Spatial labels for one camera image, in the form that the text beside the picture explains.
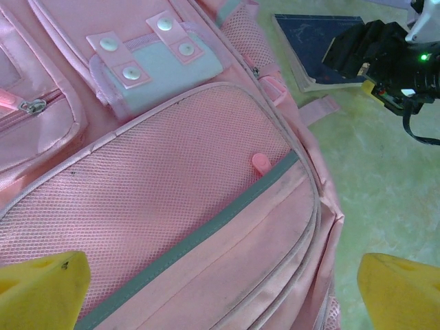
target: floor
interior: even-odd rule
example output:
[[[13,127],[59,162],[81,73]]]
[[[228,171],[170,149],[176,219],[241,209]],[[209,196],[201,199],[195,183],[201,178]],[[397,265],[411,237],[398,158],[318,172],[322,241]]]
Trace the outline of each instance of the floor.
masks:
[[[412,140],[402,120],[360,89],[300,93],[271,22],[271,14],[361,16],[405,23],[406,12],[363,0],[260,0],[266,31],[289,88],[302,106],[331,94],[342,110],[313,124],[335,179],[346,222],[336,260],[342,328],[372,329],[358,291],[362,255],[381,252],[440,266],[440,148]],[[425,106],[414,132],[440,138],[440,104]]]

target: book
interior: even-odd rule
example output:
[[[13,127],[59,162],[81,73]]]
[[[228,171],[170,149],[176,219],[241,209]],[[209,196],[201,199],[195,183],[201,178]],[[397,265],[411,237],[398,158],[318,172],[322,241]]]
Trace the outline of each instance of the book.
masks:
[[[345,79],[322,64],[333,38],[363,23],[360,17],[275,14],[272,20],[300,91],[362,86],[364,77]]]

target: pink backpack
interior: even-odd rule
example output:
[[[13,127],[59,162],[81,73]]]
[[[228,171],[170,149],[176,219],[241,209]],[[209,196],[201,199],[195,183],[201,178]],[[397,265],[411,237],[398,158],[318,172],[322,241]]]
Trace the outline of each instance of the pink backpack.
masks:
[[[75,329],[339,329],[336,105],[298,110],[254,1],[0,9],[0,266],[86,252]]]

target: white snap button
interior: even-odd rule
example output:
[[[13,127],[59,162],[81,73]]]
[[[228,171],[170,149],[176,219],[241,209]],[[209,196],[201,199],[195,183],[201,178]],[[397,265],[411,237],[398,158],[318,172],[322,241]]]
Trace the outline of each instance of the white snap button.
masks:
[[[194,46],[190,43],[182,43],[179,46],[179,53],[185,56],[190,56],[194,54]]]
[[[108,52],[114,52],[118,48],[118,42],[112,38],[102,38],[99,41],[100,46]]]
[[[173,27],[173,21],[171,21],[171,19],[164,17],[159,21],[157,21],[157,27],[162,31],[169,31]]]
[[[122,70],[122,74],[129,80],[137,80],[140,78],[140,70],[137,67],[126,67]]]

